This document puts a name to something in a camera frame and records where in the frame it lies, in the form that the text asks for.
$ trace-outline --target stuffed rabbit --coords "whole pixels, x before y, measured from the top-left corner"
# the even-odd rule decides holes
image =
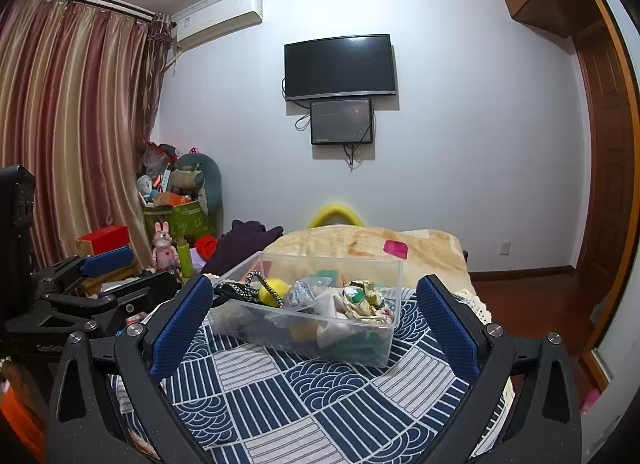
[[[154,264],[156,269],[164,270],[173,266],[180,267],[178,251],[171,245],[171,235],[169,235],[169,223],[160,225],[156,222],[156,234],[154,235]]]

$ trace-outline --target metal screw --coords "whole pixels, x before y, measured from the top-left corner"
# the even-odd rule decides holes
[[[82,333],[78,330],[69,334],[69,343],[78,343],[82,339]]]
[[[142,323],[132,323],[127,327],[127,336],[137,336],[144,330],[144,328],[145,327]]]
[[[498,325],[497,323],[490,323],[487,325],[486,331],[489,333],[489,336],[493,336],[494,338],[499,338],[504,334],[502,325]]]
[[[546,338],[554,345],[560,345],[562,343],[562,338],[557,332],[550,332],[546,335]]]

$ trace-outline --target orange object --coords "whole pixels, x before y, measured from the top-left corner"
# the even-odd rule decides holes
[[[216,251],[216,248],[218,247],[218,241],[211,235],[206,235],[196,240],[194,247],[200,255],[200,258],[206,262]]]
[[[129,230],[126,226],[107,226],[76,239],[79,255],[99,255],[129,245]]]
[[[162,193],[158,193],[154,197],[154,206],[180,206],[181,204],[187,204],[188,202],[191,202],[189,197],[186,195],[178,195],[172,191],[164,191]]]
[[[20,441],[38,459],[38,462],[45,464],[44,427],[15,397],[12,387],[9,387],[4,394],[0,410]]]

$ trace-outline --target green patterned fabric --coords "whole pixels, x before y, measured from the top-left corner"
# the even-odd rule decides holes
[[[216,233],[215,217],[204,215],[198,202],[188,202],[180,206],[144,208],[142,215],[145,219],[146,235],[151,244],[153,244],[156,222],[169,223],[169,234],[173,244],[178,241],[178,238],[184,237],[189,245],[193,246],[200,237]]]

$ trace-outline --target beige blanket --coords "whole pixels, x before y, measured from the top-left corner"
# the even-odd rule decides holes
[[[402,261],[404,287],[415,288],[424,275],[436,274],[450,292],[476,294],[466,272],[460,242],[453,235],[435,229],[399,233],[384,228],[323,226],[284,235],[268,246],[265,253],[398,260],[385,253],[387,240],[407,245],[407,258]]]

